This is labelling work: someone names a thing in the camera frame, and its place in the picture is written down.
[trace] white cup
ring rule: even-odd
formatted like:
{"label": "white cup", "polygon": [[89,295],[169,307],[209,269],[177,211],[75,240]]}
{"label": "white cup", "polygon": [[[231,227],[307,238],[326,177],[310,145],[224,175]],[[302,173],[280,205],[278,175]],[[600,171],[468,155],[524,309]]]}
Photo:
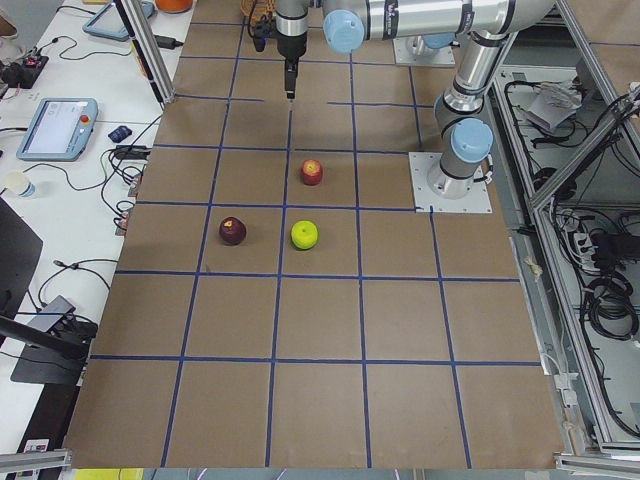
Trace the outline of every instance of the white cup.
{"label": "white cup", "polygon": [[36,191],[35,185],[20,171],[9,172],[4,178],[4,186],[20,197],[30,197]]}

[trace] white desk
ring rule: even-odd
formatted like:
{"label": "white desk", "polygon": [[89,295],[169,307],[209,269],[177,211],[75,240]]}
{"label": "white desk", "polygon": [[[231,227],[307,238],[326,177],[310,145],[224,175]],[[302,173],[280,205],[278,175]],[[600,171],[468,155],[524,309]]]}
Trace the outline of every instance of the white desk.
{"label": "white desk", "polygon": [[[80,0],[67,0],[65,5],[83,5]],[[193,10],[179,15],[156,13],[150,24],[154,33],[174,37],[183,41]],[[86,16],[73,10],[60,11],[44,33],[40,45],[53,37],[68,35],[79,46],[67,53],[81,56],[90,51],[128,51],[128,43],[108,41],[91,37],[82,32]],[[48,65],[31,90],[23,90],[12,99],[0,102],[0,128],[27,126],[35,110],[44,97],[92,97],[98,101],[99,115],[94,132],[85,152],[76,162],[60,162],[56,165],[67,170],[71,182],[76,186],[93,185],[103,178],[100,155],[113,148],[107,134],[120,124],[126,124],[134,139],[160,113],[160,107],[151,91],[147,79],[141,74],[133,55],[95,55],[82,61],[67,61],[58,58],[58,53],[68,45],[61,40],[44,50],[50,57]],[[170,75],[173,77],[180,55],[180,49],[162,50]],[[137,142],[152,145],[157,126],[152,127]],[[0,133],[0,179],[11,170],[24,170],[31,166],[15,157],[22,132]],[[41,283],[59,270],[53,260],[73,262],[87,258],[118,259],[122,248],[122,237],[114,235],[113,212],[100,199],[100,188],[76,192],[69,188],[60,171],[36,168],[28,172],[28,177],[36,185],[36,194],[31,198],[20,198],[10,192],[4,200],[31,226],[44,240],[44,248],[36,273],[30,286],[35,295]],[[114,177],[105,195],[113,205],[127,198],[128,187]],[[115,265],[96,263],[90,268],[102,273],[110,282]],[[100,321],[107,290],[104,285],[87,272],[65,272],[56,278],[44,292],[45,299],[63,295],[74,306],[76,312],[96,322]],[[33,311],[28,299],[22,304],[22,311]],[[26,322],[30,316],[19,316],[16,320]],[[23,344],[7,339],[0,350],[19,355]],[[13,383],[9,380],[16,360],[0,356],[0,453],[15,453],[19,447],[26,426],[42,392],[41,385]]]}

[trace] tablet device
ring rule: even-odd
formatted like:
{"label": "tablet device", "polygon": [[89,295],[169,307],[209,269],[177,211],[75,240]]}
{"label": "tablet device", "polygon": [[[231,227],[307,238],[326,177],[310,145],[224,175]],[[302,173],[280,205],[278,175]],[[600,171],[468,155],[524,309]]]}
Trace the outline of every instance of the tablet device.
{"label": "tablet device", "polygon": [[[147,18],[155,13],[156,9],[153,3],[143,1],[140,2],[140,4]],[[122,23],[122,19],[114,3],[108,3],[98,10],[98,12],[82,26],[82,30],[89,35],[111,38],[119,42],[124,42],[129,38],[129,33]]]}
{"label": "tablet device", "polygon": [[98,116],[93,98],[43,98],[16,157],[71,162],[87,146]]}

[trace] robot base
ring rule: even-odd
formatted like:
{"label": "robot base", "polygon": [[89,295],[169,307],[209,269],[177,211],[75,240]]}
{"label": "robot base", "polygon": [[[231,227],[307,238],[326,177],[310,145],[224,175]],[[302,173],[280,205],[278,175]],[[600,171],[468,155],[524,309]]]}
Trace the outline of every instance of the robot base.
{"label": "robot base", "polygon": [[[491,201],[484,182],[474,183],[469,193],[460,200],[449,200],[436,194],[427,181],[427,173],[431,166],[440,161],[441,153],[409,153],[411,166],[411,182],[413,183],[413,200],[418,212],[442,213],[492,213]],[[483,176],[478,168],[476,177]]]}
{"label": "robot base", "polygon": [[436,68],[453,68],[456,66],[456,59],[453,56],[451,47],[431,50],[423,55],[415,55],[407,48],[406,38],[394,38],[393,51],[396,55],[396,65]]}

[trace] grid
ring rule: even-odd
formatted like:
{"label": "grid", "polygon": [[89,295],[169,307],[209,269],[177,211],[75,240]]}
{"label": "grid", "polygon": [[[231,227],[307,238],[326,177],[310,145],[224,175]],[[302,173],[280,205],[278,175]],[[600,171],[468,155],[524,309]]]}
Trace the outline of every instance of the grid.
{"label": "grid", "polygon": [[[246,69],[248,64],[260,62],[277,65],[278,70],[281,68],[281,60],[273,52],[265,52],[272,58],[254,58],[246,54],[246,30],[239,19],[232,21],[237,15],[236,8],[234,2],[201,0],[197,4],[176,77],[180,98],[167,108],[156,139],[116,272],[114,289],[93,349],[88,378],[71,426],[67,443],[76,451],[76,466],[126,466],[134,464],[131,462],[138,462],[135,463],[138,466],[163,467],[194,466],[195,463],[206,466],[368,468],[534,468],[551,465],[554,447],[559,449],[561,444],[499,213],[484,219],[460,219],[433,212],[416,214],[411,203],[405,152],[432,148],[439,142],[435,128],[424,127],[425,124],[433,125],[432,120],[424,121],[432,109],[424,101],[428,93],[419,91],[414,81],[417,75],[424,73],[414,69],[397,70],[400,75],[407,75],[411,97],[408,100],[406,89],[397,85],[390,93],[376,96],[379,88],[370,88],[368,82],[358,81],[360,69],[364,67],[363,71],[371,72],[370,69],[389,67],[389,61],[372,61],[367,57],[359,61],[358,54],[350,56],[348,61],[337,60],[331,55],[323,57],[318,54],[316,37],[320,30],[312,22],[310,58],[301,61],[301,72],[313,64],[323,68],[346,66],[349,79],[346,101],[327,100],[322,98],[321,92],[320,98],[314,97],[312,102],[305,103],[299,91],[300,99],[296,100],[293,109],[289,109],[279,88],[276,89],[277,98],[271,98],[269,95],[273,92],[269,91],[262,97],[259,94],[236,97],[237,91],[244,88],[241,82],[247,78],[239,71]],[[207,20],[220,17],[229,21]],[[213,53],[207,52],[213,43],[209,40],[212,37],[215,40],[216,35],[221,35],[221,43]],[[376,51],[386,52],[380,47]],[[222,70],[226,69],[228,93],[214,92],[219,90],[218,86],[211,87],[209,95],[199,93],[198,89],[202,87],[190,83],[194,67],[189,65],[193,65],[193,61],[197,61],[197,67],[201,69],[205,68],[206,62],[222,62],[216,63],[215,70],[210,69],[208,73],[222,75]],[[441,91],[446,85],[442,78],[451,74],[437,72],[434,75],[431,81],[440,80],[434,91]],[[274,79],[279,87],[281,74],[265,81]],[[362,87],[367,101],[358,101],[358,87]],[[337,89],[334,93],[340,96],[344,92]],[[269,121],[254,125],[255,117],[249,115],[264,113],[265,110],[260,110],[263,107],[269,112],[269,116],[263,118]],[[320,140],[314,135],[305,136],[304,131],[300,135],[300,124],[310,120],[308,112],[333,108],[348,112],[346,133],[338,132],[339,135],[332,137],[333,130],[339,125],[330,125],[332,128],[324,132],[330,138],[326,141],[322,126],[314,124],[319,130],[313,133],[317,133]],[[372,110],[369,109],[376,109],[376,114],[388,114],[388,109],[401,111],[400,116],[389,122],[396,123],[402,117],[398,122],[400,126],[406,125],[405,112],[410,111],[408,121],[412,132],[397,142],[391,140],[393,135],[397,136],[398,129],[382,141],[377,138],[380,135],[363,134],[368,132],[367,126],[375,126],[370,121]],[[329,115],[324,120],[331,124],[336,116]],[[242,131],[238,128],[240,122],[256,128]],[[267,124],[286,125],[286,129],[274,130]],[[281,138],[283,144],[279,145],[275,137]],[[387,143],[393,145],[387,149]],[[328,162],[327,178],[321,187],[313,187],[316,192],[326,188],[324,197],[322,193],[309,196],[308,189],[301,191],[296,177],[301,158],[311,154]],[[259,168],[263,156],[263,163],[269,162],[270,167],[259,170],[267,178],[264,185],[236,188],[243,178],[251,178],[247,169]],[[205,174],[203,165],[212,172]],[[369,171],[372,165],[380,167],[379,170]],[[185,171],[191,173],[186,180],[181,177],[181,172],[184,176]],[[335,185],[329,184],[332,172]],[[381,192],[384,190],[381,185],[388,186],[388,191]],[[229,214],[248,220],[247,243],[254,231],[258,237],[255,243],[246,247],[244,255],[236,254],[239,247],[230,249],[217,241],[217,222]],[[291,223],[298,218],[312,219],[320,226],[320,243],[312,251],[297,252],[289,244]],[[474,246],[473,242],[464,248],[464,252],[451,247],[456,243],[460,229],[468,230],[476,240],[490,237],[486,240],[491,245],[490,254],[485,245]],[[181,244],[184,237],[190,237],[189,242]],[[324,245],[328,245],[326,250],[322,250]],[[322,291],[331,299],[330,305],[305,299],[305,302],[316,302],[314,312],[326,308],[321,312],[324,317],[318,317],[320,321],[305,323],[300,319],[300,298],[306,293],[300,285],[310,285],[312,290]],[[244,288],[251,290],[254,296],[246,302],[242,298]],[[505,295],[515,297],[515,306],[505,315],[513,313],[517,318],[510,320],[520,322],[517,335],[522,331],[525,333],[513,339],[511,352],[506,351],[507,348],[502,353],[482,356],[471,347],[465,352],[464,342],[459,340],[464,337],[459,333],[461,329],[467,329],[459,320],[466,315],[459,313],[464,310],[459,305],[469,301],[469,290],[476,295],[471,298],[483,305],[483,298],[489,292],[487,288],[499,289]],[[394,347],[396,350],[389,354],[385,337],[397,335],[398,329],[393,325],[385,327],[384,323],[397,319],[379,314],[386,305],[377,300],[387,289],[393,290],[398,297],[404,296],[406,303],[412,305],[407,307],[407,318],[420,324],[416,329],[423,334],[426,331],[425,336],[429,336],[429,329],[440,332],[433,333],[434,337],[439,335],[440,342],[432,341],[432,351],[421,351],[424,344],[420,342],[404,345],[402,342],[410,339],[402,338],[398,342],[400,348]],[[429,301],[423,298],[428,296],[425,292],[430,295]],[[171,298],[170,304],[163,303],[163,293]],[[264,321],[256,320],[247,327],[263,332],[260,345],[248,348],[242,341],[236,342],[233,335],[219,340],[217,334],[224,337],[224,332],[203,327],[217,315],[216,312],[227,312],[225,309],[229,308],[225,303],[227,298],[208,300],[216,294],[218,297],[228,295],[230,303],[234,300],[235,304],[246,303],[243,308],[253,309],[255,318],[252,320],[265,317]],[[273,314],[270,313],[271,298]],[[216,308],[207,312],[209,305]],[[416,313],[420,310],[416,305],[427,306],[428,315],[424,310]],[[402,302],[393,305],[397,309],[405,307]],[[458,317],[457,334],[452,328],[452,308],[458,310],[454,315]],[[422,312],[429,317],[426,327],[422,324]],[[228,315],[232,316],[233,312],[230,310]],[[164,323],[149,324],[149,319],[156,316]],[[153,332],[155,336],[152,333],[148,340],[149,330],[142,325],[145,320],[154,330],[164,328],[163,333]],[[181,321],[184,322],[182,329],[179,328]],[[129,339],[123,338],[123,329]],[[207,337],[203,332],[212,335]],[[304,338],[307,332],[317,334],[316,338]],[[327,334],[326,340],[323,340],[323,334]],[[499,343],[502,342],[489,347],[499,347]],[[212,350],[223,353],[212,353]],[[145,375],[157,377],[156,381],[145,382]],[[317,376],[322,388],[326,385],[326,389],[333,389],[331,395],[313,382],[307,384],[310,375]],[[490,411],[505,405],[499,395],[494,398],[491,392],[487,394],[484,387],[476,385],[471,378],[475,376],[482,379],[484,386],[495,383],[496,391],[509,385],[505,392],[513,389],[524,395],[511,400],[515,420],[507,422],[515,432],[527,433],[526,439],[518,439],[520,449],[502,446],[502,451],[496,451],[488,442],[490,451],[486,451],[484,427],[478,420],[478,413],[472,411],[473,406],[486,403],[484,410]],[[105,395],[110,385],[115,385],[116,390],[120,389],[121,397],[126,397],[119,400],[124,402],[126,413],[121,407],[112,405],[111,410],[106,408],[108,412],[103,417],[92,420],[93,407],[110,402]],[[207,387],[217,393],[211,405],[222,405],[220,411],[209,413],[205,408],[208,403],[200,396]],[[435,394],[429,387],[444,393]],[[151,413],[145,409],[136,410],[142,407],[131,406],[131,402],[136,405],[149,402],[147,388],[158,391],[158,400],[154,399],[149,406]],[[409,392],[414,388],[418,389],[418,394],[430,396],[426,402],[430,409],[447,417],[441,424],[431,417],[421,424],[421,427],[433,427],[435,437],[416,433],[410,427],[410,421],[397,412],[390,416],[395,415],[398,422],[385,423],[388,409],[385,399],[390,395],[407,410],[422,403],[422,399],[410,397]],[[239,392],[237,398],[226,399],[226,390],[234,389]],[[257,404],[264,407],[264,412],[257,414],[256,405],[249,405],[251,402],[247,398],[263,394],[264,402]],[[314,404],[315,394],[321,397],[319,405]],[[537,396],[540,401],[535,407],[527,406],[533,413],[523,417],[517,412],[522,409],[520,402],[529,400],[529,395]],[[197,427],[188,420],[190,408],[200,414],[233,417],[237,400],[241,404],[247,402],[248,406],[240,408],[245,408],[245,413],[249,412],[247,417],[251,418],[237,423],[230,420],[227,424],[223,419],[216,419],[216,428],[225,431],[223,438],[216,432],[208,432],[213,437],[208,439],[189,431]],[[298,410],[305,401],[312,413]],[[331,419],[331,412],[323,410],[324,404],[342,412],[341,417],[336,417],[345,423],[342,430],[323,430],[327,419]],[[486,411],[481,416],[485,415],[491,417]],[[139,425],[136,429],[135,422],[139,420],[136,417],[145,419],[145,425],[151,421],[154,427]],[[469,417],[475,418],[472,426]],[[134,427],[123,432],[123,422],[127,425],[133,422]],[[309,435],[305,436],[303,424],[307,428],[318,427],[321,436],[325,437],[317,443]],[[496,420],[492,425],[499,429],[499,424]],[[248,431],[244,436],[236,437],[232,431],[236,428],[247,428]],[[105,440],[104,429],[112,429],[110,433],[118,441],[109,443]],[[303,446],[298,448],[300,431],[303,432]],[[499,442],[512,440],[499,438],[497,431],[493,434]],[[389,439],[394,435],[409,437],[409,453],[403,455],[390,447]],[[412,435],[419,438],[411,440]],[[152,437],[154,441],[148,442],[141,452],[138,442],[142,437]],[[264,438],[264,442],[260,440],[254,442],[257,446],[249,446],[256,437]],[[198,451],[194,454],[193,448],[189,448],[192,445],[184,445],[185,439],[194,444],[197,440],[207,447],[204,450],[196,448]],[[233,448],[221,447],[223,440],[232,447],[234,442],[238,444]],[[329,445],[333,442],[337,444],[336,448]],[[421,442],[427,442],[428,447],[436,451],[437,445],[443,443],[446,450],[454,453],[444,455],[446,458],[443,459],[437,456],[444,452],[426,455],[422,453],[425,448]],[[131,449],[135,445],[138,445],[137,455],[132,456]],[[216,449],[224,453],[221,456],[212,454]]]}

